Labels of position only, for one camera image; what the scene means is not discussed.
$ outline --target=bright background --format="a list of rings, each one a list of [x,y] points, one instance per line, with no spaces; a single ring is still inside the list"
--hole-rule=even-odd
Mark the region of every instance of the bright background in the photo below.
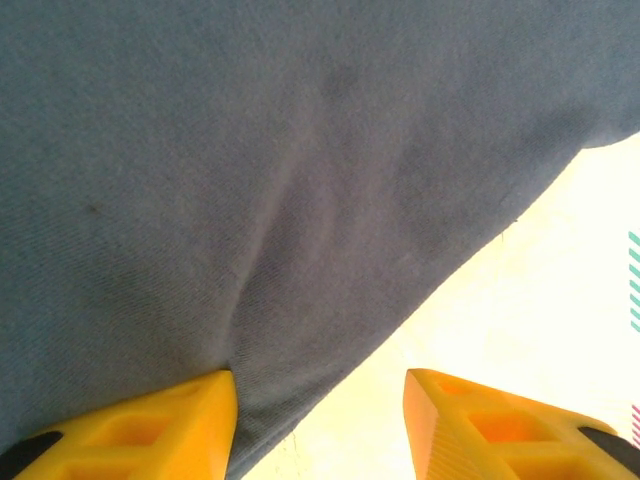
[[[640,401],[629,231],[640,234],[640,135],[583,151],[245,478],[415,478],[402,418],[414,367],[575,410],[629,438]]]

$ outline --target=yellow plastic block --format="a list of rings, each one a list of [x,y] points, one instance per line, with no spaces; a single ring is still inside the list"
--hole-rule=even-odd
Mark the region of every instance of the yellow plastic block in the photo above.
[[[567,410],[432,370],[409,370],[404,417],[418,480],[636,480]]]
[[[16,480],[222,480],[236,425],[231,372],[88,413]]]

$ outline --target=teal stripe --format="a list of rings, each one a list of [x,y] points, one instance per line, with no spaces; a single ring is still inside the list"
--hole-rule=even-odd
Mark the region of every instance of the teal stripe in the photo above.
[[[629,239],[640,247],[640,237],[638,237],[635,233],[629,232]]]

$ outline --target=gray cloth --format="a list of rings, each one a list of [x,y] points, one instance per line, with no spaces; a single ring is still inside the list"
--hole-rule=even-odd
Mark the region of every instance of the gray cloth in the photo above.
[[[578,150],[640,128],[639,22],[1,2],[0,450],[230,366],[242,476]]]

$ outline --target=gray fabric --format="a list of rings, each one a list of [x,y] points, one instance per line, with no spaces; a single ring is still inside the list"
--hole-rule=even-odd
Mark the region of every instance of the gray fabric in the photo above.
[[[638,130],[639,20],[3,1],[0,449],[229,365],[240,477],[580,148]]]

